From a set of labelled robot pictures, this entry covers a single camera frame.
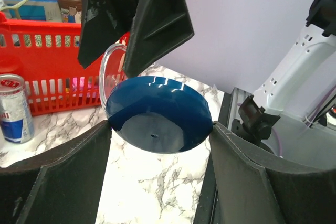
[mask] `blue bowl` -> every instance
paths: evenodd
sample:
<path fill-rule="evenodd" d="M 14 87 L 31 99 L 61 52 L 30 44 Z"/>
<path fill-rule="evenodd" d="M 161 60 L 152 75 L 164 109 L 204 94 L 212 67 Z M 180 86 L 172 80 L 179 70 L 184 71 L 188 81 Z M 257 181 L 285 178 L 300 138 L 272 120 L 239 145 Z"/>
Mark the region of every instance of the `blue bowl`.
<path fill-rule="evenodd" d="M 154 153 L 191 150 L 213 128 L 204 97 L 164 77 L 136 77 L 116 85 L 106 111 L 112 128 L 125 141 Z"/>

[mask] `red basket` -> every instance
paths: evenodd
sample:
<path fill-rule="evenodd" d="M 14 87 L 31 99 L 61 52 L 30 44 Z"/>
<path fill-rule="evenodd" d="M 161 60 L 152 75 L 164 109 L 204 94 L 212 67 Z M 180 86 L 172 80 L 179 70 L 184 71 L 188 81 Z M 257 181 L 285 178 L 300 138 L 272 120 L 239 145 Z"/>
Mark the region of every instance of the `red basket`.
<path fill-rule="evenodd" d="M 32 115 L 100 104 L 98 74 L 101 62 L 83 69 L 77 61 L 80 24 L 9 20 L 0 12 L 0 73 L 15 73 L 26 81 Z M 13 43 L 13 36 L 19 45 Z M 121 41 L 128 42 L 128 35 Z M 124 80 L 115 59 L 116 79 Z"/>

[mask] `gray wall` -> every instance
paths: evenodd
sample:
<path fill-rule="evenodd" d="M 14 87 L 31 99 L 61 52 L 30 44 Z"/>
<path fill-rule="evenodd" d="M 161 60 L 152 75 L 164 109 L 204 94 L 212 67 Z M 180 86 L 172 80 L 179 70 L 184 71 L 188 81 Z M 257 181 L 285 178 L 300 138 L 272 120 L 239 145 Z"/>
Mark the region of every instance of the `gray wall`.
<path fill-rule="evenodd" d="M 231 92 L 253 92 L 295 42 L 313 0 L 187 0 L 196 35 L 160 64 Z M 287 110 L 303 115 L 335 80 L 333 56 Z"/>

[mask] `white marble surface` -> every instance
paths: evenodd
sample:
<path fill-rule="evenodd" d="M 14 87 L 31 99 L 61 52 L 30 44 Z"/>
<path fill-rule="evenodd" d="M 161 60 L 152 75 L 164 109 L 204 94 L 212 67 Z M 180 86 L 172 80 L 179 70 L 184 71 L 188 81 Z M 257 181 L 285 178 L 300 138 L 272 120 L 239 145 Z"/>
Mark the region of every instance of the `white marble surface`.
<path fill-rule="evenodd" d="M 224 93 L 161 66 L 143 75 L 181 81 L 208 101 L 218 119 Z M 0 166 L 37 155 L 72 139 L 106 119 L 101 107 L 34 118 L 35 137 L 21 145 L 0 139 Z M 193 223 L 209 157 L 208 139 L 176 155 L 142 151 L 112 132 L 111 147 L 96 224 Z"/>

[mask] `soda can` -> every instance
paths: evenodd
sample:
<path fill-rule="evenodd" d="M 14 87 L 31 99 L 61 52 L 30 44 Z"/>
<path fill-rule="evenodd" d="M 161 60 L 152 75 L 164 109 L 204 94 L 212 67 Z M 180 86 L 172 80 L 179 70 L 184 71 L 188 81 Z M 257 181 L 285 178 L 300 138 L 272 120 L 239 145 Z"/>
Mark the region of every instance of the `soda can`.
<path fill-rule="evenodd" d="M 34 136 L 25 81 L 16 74 L 0 74 L 0 126 L 4 139 L 25 143 Z"/>

